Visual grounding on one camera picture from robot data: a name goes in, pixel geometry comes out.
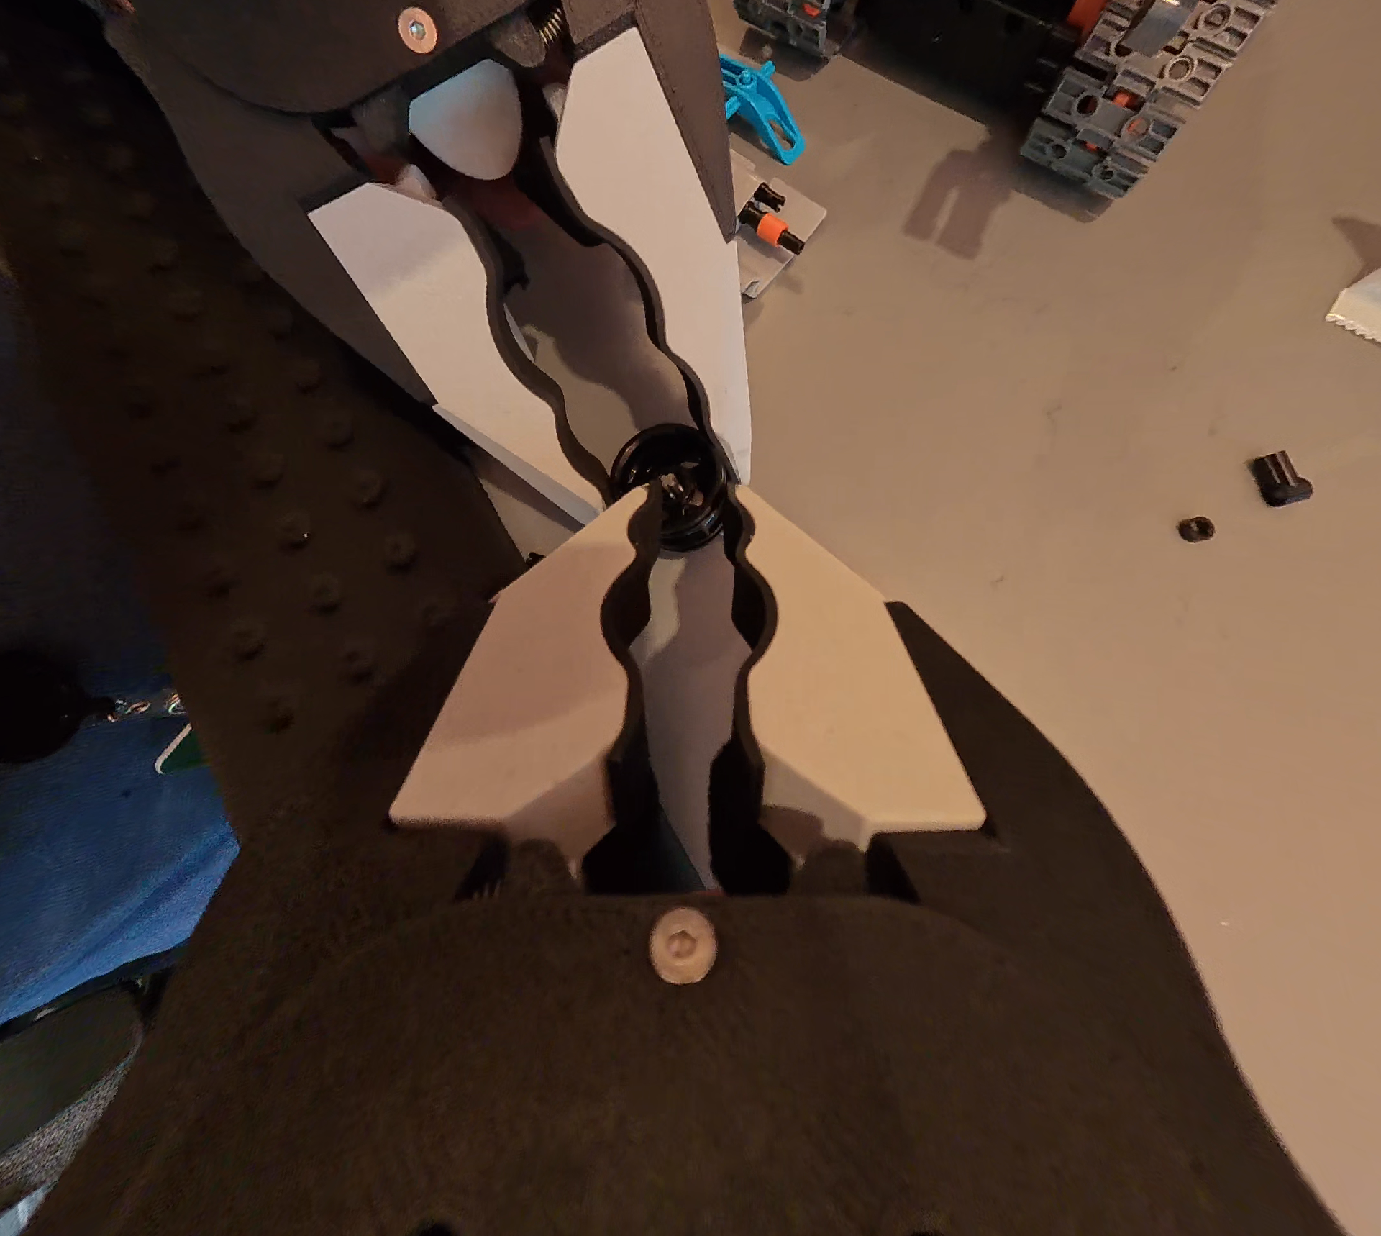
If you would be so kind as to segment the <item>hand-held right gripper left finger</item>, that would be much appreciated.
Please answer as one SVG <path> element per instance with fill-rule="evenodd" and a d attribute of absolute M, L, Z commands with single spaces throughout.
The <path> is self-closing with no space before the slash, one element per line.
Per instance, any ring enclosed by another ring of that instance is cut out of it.
<path fill-rule="evenodd" d="M 499 589 L 388 818 L 550 841 L 572 864 L 655 824 L 632 640 L 653 617 L 663 488 L 639 482 Z"/>

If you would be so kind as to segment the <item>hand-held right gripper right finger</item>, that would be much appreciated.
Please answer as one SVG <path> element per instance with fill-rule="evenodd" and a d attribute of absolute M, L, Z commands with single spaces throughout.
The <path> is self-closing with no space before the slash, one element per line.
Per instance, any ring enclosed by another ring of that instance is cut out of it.
<path fill-rule="evenodd" d="M 754 488 L 728 492 L 724 555 L 748 647 L 724 741 L 724 892 L 776 895 L 834 841 L 982 830 L 881 589 Z"/>

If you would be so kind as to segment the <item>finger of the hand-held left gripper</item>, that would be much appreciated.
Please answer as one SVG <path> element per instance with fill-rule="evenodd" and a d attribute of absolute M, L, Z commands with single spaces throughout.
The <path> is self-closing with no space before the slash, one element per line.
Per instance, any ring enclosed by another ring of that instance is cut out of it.
<path fill-rule="evenodd" d="M 693 375 L 707 431 L 748 482 L 754 398 L 739 253 L 713 219 L 639 28 L 572 66 L 554 170 L 578 216 L 644 264 L 668 350 Z"/>
<path fill-rule="evenodd" d="M 508 321 L 487 234 L 423 198 L 357 182 L 308 212 L 434 417 L 573 520 L 603 511 L 603 471 L 572 437 L 559 388 Z"/>

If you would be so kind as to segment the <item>black toy wheel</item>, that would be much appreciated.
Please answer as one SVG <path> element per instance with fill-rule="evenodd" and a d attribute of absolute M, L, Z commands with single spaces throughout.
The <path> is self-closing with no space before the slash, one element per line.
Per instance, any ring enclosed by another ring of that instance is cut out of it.
<path fill-rule="evenodd" d="M 663 492 L 663 549 L 692 555 L 724 531 L 728 466 L 717 443 L 680 420 L 639 431 L 608 466 L 616 492 L 653 482 Z"/>

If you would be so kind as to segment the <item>white block with orange pins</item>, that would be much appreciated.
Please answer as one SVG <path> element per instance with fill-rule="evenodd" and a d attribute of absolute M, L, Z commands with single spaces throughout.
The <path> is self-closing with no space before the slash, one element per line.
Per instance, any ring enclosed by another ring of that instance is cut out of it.
<path fill-rule="evenodd" d="M 733 253 L 739 253 L 739 290 L 741 302 L 764 295 L 791 256 L 803 253 L 815 228 L 822 223 L 822 207 L 802 198 L 783 170 L 764 170 L 758 157 L 728 153 L 733 163 Z"/>

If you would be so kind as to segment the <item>blue plastic tool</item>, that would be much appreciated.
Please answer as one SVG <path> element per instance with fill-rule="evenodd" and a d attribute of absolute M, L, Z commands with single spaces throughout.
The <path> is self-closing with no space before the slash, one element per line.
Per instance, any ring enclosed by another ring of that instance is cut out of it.
<path fill-rule="evenodd" d="M 802 123 L 776 85 L 776 61 L 739 61 L 717 53 L 724 119 L 741 119 L 776 163 L 803 153 Z"/>

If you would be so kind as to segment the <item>black perforated panel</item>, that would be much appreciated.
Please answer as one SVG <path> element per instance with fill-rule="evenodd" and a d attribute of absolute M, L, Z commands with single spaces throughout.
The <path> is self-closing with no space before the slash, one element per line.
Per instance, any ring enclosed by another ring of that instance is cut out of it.
<path fill-rule="evenodd" d="M 388 824 L 520 555 L 411 398 L 230 241 L 72 0 L 6 0 L 6 268 L 230 824 Z"/>

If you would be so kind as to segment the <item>person's blue jeans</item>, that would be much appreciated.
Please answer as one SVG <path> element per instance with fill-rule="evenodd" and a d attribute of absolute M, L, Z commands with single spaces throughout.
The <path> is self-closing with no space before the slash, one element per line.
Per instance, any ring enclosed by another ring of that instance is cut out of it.
<path fill-rule="evenodd" d="M 158 775 L 161 722 L 97 722 L 0 785 L 0 1021 L 187 945 L 239 841 L 212 765 Z"/>

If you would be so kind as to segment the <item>plastic bags of sheets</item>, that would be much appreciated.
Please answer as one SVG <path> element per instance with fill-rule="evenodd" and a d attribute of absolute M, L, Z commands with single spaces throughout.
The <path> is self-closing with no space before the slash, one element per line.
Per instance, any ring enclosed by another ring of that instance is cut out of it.
<path fill-rule="evenodd" d="M 1342 285 L 1324 321 L 1381 346 L 1381 268 Z"/>

